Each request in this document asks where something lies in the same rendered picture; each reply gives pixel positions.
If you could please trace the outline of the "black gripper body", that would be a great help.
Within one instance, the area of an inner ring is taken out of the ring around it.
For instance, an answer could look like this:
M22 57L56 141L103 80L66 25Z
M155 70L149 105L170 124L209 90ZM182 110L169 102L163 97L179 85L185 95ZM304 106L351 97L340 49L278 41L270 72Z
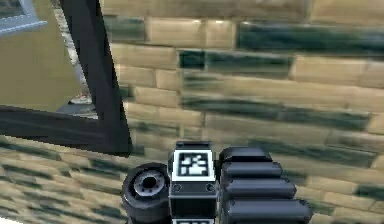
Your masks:
M122 185L126 224L171 224L169 186L165 164L146 163L134 168Z

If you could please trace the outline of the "black framed window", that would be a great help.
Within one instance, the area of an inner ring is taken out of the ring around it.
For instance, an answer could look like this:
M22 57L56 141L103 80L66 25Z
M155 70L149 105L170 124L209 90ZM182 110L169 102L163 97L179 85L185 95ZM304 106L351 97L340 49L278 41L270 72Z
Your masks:
M33 0L46 25L0 36L0 135L127 156L129 129L98 0Z

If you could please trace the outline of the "white framed window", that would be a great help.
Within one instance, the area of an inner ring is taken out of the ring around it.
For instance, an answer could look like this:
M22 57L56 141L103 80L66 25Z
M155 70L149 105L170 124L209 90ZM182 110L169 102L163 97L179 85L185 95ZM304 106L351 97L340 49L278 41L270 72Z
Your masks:
M0 36L46 25L36 14L33 0L0 0Z

